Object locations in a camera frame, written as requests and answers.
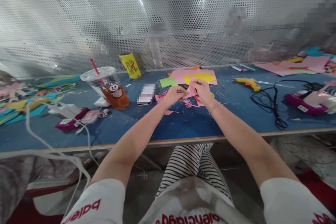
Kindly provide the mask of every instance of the yellow can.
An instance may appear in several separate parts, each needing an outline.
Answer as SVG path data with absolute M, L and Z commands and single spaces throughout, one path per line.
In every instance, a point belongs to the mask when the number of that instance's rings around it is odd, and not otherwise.
M 141 77 L 141 72 L 139 70 L 138 64 L 134 58 L 133 53 L 124 52 L 122 54 L 119 54 L 119 58 L 121 59 L 121 62 L 126 68 L 126 71 L 128 72 L 128 75 L 131 79 L 137 79 Z

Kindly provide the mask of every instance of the table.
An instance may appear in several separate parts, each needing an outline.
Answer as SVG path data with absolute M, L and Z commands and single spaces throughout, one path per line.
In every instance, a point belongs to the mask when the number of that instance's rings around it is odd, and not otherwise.
M 323 114 L 318 117 L 312 117 L 301 113 L 290 104 L 283 102 L 283 96 L 286 93 L 295 93 L 303 89 L 303 83 L 282 83 L 295 86 L 295 89 L 279 87 L 279 114 L 288 123 L 288 128 L 281 131 L 274 123 L 275 118 L 273 113 L 267 109 L 260 108 L 250 99 L 254 91 L 242 83 L 233 82 L 234 78 L 254 78 L 271 83 L 282 79 L 323 83 L 324 81 L 333 79 L 330 76 L 323 74 L 297 74 L 279 77 L 261 69 L 257 69 L 255 72 L 238 72 L 229 67 L 208 69 L 215 71 L 218 80 L 217 86 L 211 85 L 210 87 L 211 91 L 215 94 L 215 98 L 222 103 L 227 103 L 225 106 L 230 111 L 243 119 L 262 136 L 314 134 L 336 131 L 335 115 Z M 131 104 L 122 111 L 110 109 L 112 113 L 107 117 L 99 118 L 96 123 L 88 125 L 92 150 L 112 148 L 130 127 L 155 106 L 156 101 L 150 106 L 137 106 L 136 99 L 145 83 L 156 83 L 158 87 L 157 94 L 168 90 L 168 87 L 161 88 L 159 82 L 159 79 L 168 77 L 168 72 L 170 71 L 147 72 L 141 78 L 135 80 L 129 80 L 127 74 L 118 75 L 124 87 L 127 84 L 131 84 L 129 87 L 125 87 Z M 271 86 L 261 84 L 261 87 L 268 88 Z M 99 96 L 88 84 L 80 82 L 79 87 L 74 91 L 76 92 L 75 94 L 67 94 L 62 102 L 74 103 L 79 107 L 88 107 L 92 110 L 97 109 L 93 103 Z M 216 92 L 222 93 L 225 95 L 225 98 L 221 98 Z M 225 139 L 216 122 L 207 113 L 208 111 L 205 107 L 187 108 L 184 103 L 178 101 L 172 106 L 171 110 L 178 113 L 163 116 L 150 139 L 148 147 L 216 142 Z M 45 109 L 40 116 L 31 119 L 31 128 L 37 135 L 62 152 L 75 153 L 88 150 L 88 140 L 85 130 L 78 135 L 75 135 L 74 131 L 65 134 L 54 127 L 60 119 L 54 115 L 49 115 L 47 111 L 48 109 Z M 25 121 L 0 127 L 0 136 L 0 152 L 45 149 L 42 143 L 28 134 Z

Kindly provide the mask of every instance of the person's left hand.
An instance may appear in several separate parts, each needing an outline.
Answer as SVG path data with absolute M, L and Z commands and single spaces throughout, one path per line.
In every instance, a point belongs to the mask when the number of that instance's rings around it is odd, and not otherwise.
M 186 95 L 187 92 L 183 87 L 173 86 L 168 90 L 162 102 L 165 102 L 167 105 L 169 105 L 169 107 L 171 107 L 175 102 L 177 102 L 179 99 L 182 99 L 182 97 Z

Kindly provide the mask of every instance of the cup lid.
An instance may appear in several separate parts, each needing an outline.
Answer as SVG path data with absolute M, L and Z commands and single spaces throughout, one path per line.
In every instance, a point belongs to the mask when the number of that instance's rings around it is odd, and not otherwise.
M 90 71 L 83 73 L 80 76 L 80 79 L 82 81 L 87 82 L 87 81 L 93 81 L 93 80 L 95 81 L 98 79 L 106 78 L 106 77 L 111 76 L 112 74 L 115 74 L 116 69 L 112 66 L 108 66 L 108 67 L 104 66 L 104 67 L 98 68 L 98 72 L 99 72 L 99 75 L 96 73 L 94 69 L 92 69 Z

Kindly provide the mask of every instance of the drinking straw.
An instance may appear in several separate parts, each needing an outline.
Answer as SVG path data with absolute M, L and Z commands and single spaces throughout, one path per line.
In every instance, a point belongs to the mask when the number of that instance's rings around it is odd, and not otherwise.
M 93 65 L 93 68 L 96 70 L 96 73 L 97 73 L 98 75 L 100 75 L 100 74 L 99 74 L 99 71 L 98 71 L 98 69 L 97 69 L 97 67 L 96 67 L 96 64 L 93 62 L 93 59 L 90 59 L 90 61 L 91 61 L 92 65 Z M 103 84 L 103 86 L 107 89 L 107 87 L 105 86 L 103 80 L 100 79 L 100 81 L 101 81 L 101 83 Z

